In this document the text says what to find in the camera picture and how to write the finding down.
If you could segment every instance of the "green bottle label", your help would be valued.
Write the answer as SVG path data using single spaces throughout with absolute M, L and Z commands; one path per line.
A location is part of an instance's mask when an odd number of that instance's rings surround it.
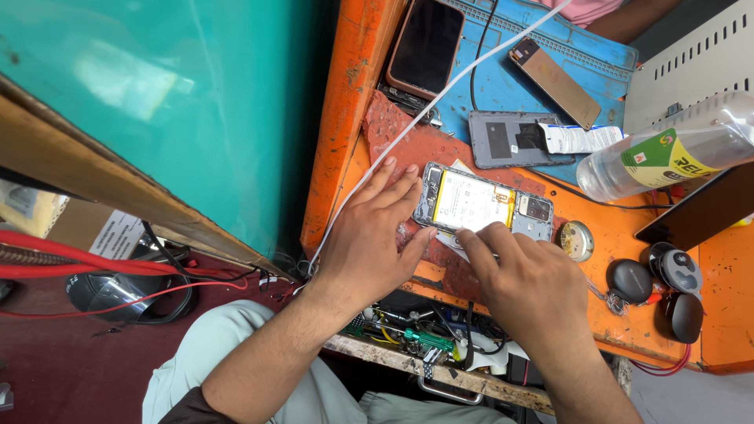
M 691 156 L 675 128 L 630 147 L 621 153 L 621 160 L 633 179 L 652 189 L 720 171 Z

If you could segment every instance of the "teal wall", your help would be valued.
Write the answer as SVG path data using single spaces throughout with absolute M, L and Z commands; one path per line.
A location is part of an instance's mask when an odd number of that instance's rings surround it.
M 260 253 L 294 253 L 337 3 L 0 0 L 0 72 Z

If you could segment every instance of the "water bottle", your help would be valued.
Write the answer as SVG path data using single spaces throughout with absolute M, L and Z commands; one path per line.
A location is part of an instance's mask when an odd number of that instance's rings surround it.
M 754 161 L 754 97 L 726 91 L 587 156 L 578 185 L 612 201 Z

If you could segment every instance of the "metal handle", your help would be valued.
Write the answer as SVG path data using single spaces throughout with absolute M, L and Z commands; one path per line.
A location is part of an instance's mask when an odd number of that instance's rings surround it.
M 482 398 L 484 398 L 484 395 L 482 395 L 481 393 L 477 393 L 477 395 L 474 396 L 473 398 L 469 398 L 467 396 L 461 396 L 453 392 L 448 392 L 446 390 L 438 389 L 437 387 L 430 386 L 427 383 L 425 383 L 423 376 L 419 377 L 419 387 L 421 388 L 421 390 L 424 390 L 425 392 L 442 396 L 444 398 L 450 399 L 451 401 L 461 402 L 462 404 L 466 404 L 466 405 L 478 405 L 482 401 Z

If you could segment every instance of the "sleeve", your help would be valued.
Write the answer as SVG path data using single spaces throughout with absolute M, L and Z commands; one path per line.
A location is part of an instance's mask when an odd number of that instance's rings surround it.
M 194 387 L 160 420 L 159 424 L 235 424 L 235 422 L 212 409 L 204 400 L 201 387 Z

